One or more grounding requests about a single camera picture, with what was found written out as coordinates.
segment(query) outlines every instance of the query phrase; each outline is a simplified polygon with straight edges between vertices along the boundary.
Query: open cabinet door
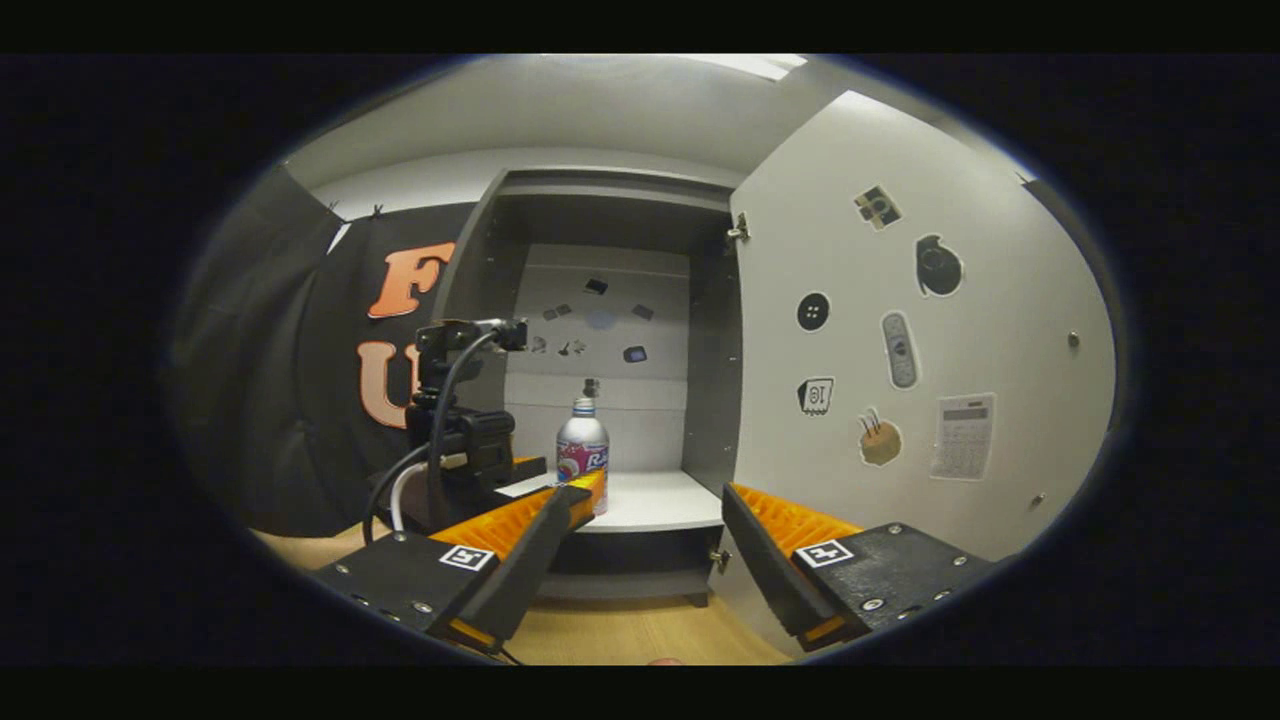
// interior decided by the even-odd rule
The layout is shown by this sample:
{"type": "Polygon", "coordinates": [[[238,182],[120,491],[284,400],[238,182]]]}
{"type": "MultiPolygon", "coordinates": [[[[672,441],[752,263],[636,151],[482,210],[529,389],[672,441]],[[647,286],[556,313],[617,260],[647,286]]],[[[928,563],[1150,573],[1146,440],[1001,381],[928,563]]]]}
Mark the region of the open cabinet door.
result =
{"type": "MultiPolygon", "coordinates": [[[[992,561],[1034,539],[1097,459],[1116,373],[1098,283],[1020,178],[849,92],[731,208],[745,220],[735,482],[992,561]]],[[[722,548],[737,555],[728,533],[722,548]]],[[[712,587],[803,655],[744,562],[712,587]]]]}

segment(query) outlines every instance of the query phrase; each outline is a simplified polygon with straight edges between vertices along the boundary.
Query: button sticker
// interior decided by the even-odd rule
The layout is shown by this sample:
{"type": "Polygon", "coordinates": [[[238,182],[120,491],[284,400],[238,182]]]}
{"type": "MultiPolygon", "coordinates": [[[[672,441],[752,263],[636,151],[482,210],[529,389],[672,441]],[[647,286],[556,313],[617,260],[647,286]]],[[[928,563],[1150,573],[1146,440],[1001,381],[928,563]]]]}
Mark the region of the button sticker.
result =
{"type": "Polygon", "coordinates": [[[800,301],[800,306],[796,307],[796,322],[805,332],[817,332],[822,325],[827,324],[827,316],[831,314],[831,300],[820,292],[810,292],[804,296],[800,301]]]}

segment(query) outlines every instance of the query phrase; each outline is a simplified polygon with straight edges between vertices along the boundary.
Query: paper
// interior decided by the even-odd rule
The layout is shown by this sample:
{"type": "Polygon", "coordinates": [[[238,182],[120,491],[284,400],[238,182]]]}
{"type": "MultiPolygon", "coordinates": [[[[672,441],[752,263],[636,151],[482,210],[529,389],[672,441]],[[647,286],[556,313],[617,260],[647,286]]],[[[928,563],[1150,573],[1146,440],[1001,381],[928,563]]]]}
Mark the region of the paper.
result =
{"type": "Polygon", "coordinates": [[[995,393],[940,398],[938,434],[929,477],[982,480],[991,455],[995,419],[995,393]]]}

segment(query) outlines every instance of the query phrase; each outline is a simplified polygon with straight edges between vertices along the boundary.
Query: orange gripper pad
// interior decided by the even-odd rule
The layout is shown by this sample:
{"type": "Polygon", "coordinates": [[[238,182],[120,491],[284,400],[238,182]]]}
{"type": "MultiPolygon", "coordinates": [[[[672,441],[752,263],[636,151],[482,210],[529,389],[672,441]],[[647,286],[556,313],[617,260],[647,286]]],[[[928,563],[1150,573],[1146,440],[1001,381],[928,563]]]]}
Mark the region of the orange gripper pad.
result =
{"type": "Polygon", "coordinates": [[[568,484],[576,488],[591,491],[590,500],[579,501],[570,507],[568,524],[573,528],[591,515],[593,510],[595,510],[595,503],[599,502],[600,497],[604,495],[604,470],[591,470],[585,475],[573,478],[568,482],[568,484]]]}
{"type": "Polygon", "coordinates": [[[858,525],[851,525],[838,518],[817,512],[788,500],[737,483],[730,483],[728,487],[733,488],[746,502],[751,514],[769,533],[787,560],[791,560],[791,555],[801,547],[863,532],[858,525]]]}
{"type": "Polygon", "coordinates": [[[553,489],[543,488],[502,507],[476,515],[470,520],[463,520],[452,528],[445,528],[430,537],[434,541],[449,544],[492,550],[498,556],[498,560],[506,560],[516,547],[516,543],[520,542],[520,536],[525,534],[525,529],[529,528],[529,524],[538,515],[538,511],[550,500],[553,489]]]}
{"type": "MultiPolygon", "coordinates": [[[[570,527],[577,525],[591,514],[595,501],[604,492],[604,473],[595,470],[588,473],[568,484],[591,492],[590,498],[584,498],[570,509],[570,527]]],[[[451,544],[465,544],[480,550],[492,550],[498,560],[506,560],[515,550],[520,537],[525,534],[529,524],[534,521],[538,512],[550,500],[554,487],[547,487],[520,500],[515,500],[502,507],[490,510],[483,515],[476,515],[445,528],[433,536],[431,539],[451,544]]]]}

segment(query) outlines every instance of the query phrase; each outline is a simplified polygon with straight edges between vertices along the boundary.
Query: orange letter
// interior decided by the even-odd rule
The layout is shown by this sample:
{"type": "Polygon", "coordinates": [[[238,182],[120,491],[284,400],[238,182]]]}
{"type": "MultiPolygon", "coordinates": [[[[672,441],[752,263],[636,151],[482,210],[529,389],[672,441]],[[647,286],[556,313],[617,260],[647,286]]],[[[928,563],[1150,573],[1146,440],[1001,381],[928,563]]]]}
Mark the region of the orange letter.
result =
{"type": "Polygon", "coordinates": [[[401,250],[387,256],[387,279],[383,282],[383,295],[369,309],[372,319],[408,315],[417,310],[413,287],[426,293],[435,287],[440,277],[440,265],[453,258],[454,243],[431,245],[401,250]]]}
{"type": "Polygon", "coordinates": [[[360,355],[360,402],[365,406],[365,413],[388,428],[404,429],[404,409],[387,397],[387,363],[396,356],[396,346],[389,342],[362,342],[356,348],[356,355],[360,355]]]}

